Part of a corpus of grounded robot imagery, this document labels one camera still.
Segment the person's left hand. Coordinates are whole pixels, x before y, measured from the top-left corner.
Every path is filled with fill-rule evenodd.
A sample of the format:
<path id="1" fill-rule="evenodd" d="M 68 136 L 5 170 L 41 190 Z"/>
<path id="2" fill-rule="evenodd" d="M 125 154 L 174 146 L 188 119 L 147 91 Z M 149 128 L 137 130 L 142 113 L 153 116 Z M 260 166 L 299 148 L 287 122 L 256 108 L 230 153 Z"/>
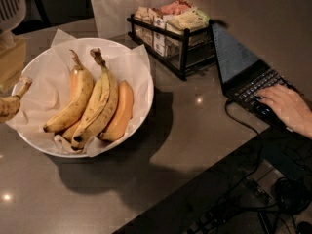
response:
<path id="1" fill-rule="evenodd" d="M 264 88 L 256 95 L 288 128 L 312 139 L 312 111 L 299 93 L 276 85 Z"/>

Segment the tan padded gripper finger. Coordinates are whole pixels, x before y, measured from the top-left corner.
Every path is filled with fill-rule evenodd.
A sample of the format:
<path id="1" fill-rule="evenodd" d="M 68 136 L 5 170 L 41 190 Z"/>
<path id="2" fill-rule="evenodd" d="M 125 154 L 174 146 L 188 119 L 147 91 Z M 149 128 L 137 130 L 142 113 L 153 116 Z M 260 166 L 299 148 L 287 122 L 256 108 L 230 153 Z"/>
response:
<path id="1" fill-rule="evenodd" d="M 6 94 L 19 81 L 24 67 L 26 43 L 12 32 L 0 36 L 0 93 Z"/>

